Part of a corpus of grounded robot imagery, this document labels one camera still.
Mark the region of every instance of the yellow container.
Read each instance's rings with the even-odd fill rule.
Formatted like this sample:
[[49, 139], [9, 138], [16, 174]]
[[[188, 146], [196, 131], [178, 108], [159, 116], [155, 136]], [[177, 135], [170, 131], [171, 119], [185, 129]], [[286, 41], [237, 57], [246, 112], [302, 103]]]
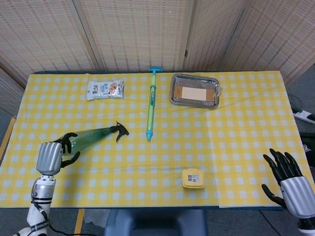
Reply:
[[205, 186], [203, 171], [198, 169], [183, 170], [182, 183], [184, 188], [203, 188]]

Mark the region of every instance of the snack bag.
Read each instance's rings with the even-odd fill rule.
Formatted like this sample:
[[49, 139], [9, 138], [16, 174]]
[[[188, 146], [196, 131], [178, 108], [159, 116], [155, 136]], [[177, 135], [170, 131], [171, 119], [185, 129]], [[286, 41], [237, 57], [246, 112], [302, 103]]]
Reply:
[[104, 81], [88, 83], [87, 100], [103, 98], [124, 98], [124, 81]]

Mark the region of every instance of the green syringe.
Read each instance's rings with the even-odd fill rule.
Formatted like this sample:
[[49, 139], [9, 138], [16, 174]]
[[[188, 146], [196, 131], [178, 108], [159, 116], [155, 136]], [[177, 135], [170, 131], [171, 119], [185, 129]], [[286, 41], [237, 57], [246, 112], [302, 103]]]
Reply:
[[147, 123], [147, 140], [150, 141], [153, 135], [153, 120], [154, 120], [154, 107], [156, 106], [156, 74], [162, 72], [161, 67], [150, 67], [152, 71], [152, 82], [150, 86], [150, 100], [149, 100], [149, 111], [148, 111], [148, 123]]

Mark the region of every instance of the metal tray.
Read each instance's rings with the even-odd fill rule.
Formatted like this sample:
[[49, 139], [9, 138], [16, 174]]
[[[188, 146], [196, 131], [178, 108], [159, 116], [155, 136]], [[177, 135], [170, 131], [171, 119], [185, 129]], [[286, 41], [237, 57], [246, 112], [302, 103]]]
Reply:
[[[186, 98], [174, 97], [175, 86], [189, 87], [196, 89], [213, 89], [214, 101], [202, 101]], [[220, 84], [217, 79], [210, 77], [175, 74], [172, 77], [169, 91], [169, 100], [173, 104], [186, 105], [192, 107], [204, 107], [214, 109], [219, 105]]]

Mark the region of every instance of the green spray bottle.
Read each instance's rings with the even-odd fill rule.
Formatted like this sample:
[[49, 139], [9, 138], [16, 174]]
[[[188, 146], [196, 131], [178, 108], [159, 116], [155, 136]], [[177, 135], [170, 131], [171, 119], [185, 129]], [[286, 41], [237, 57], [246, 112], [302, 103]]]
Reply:
[[78, 131], [75, 133], [66, 133], [54, 142], [62, 144], [63, 155], [72, 155], [73, 153], [77, 153], [86, 149], [87, 147], [93, 145], [107, 135], [115, 133], [116, 131], [119, 131], [116, 142], [122, 135], [129, 135], [128, 130], [122, 124], [117, 122], [116, 126]]

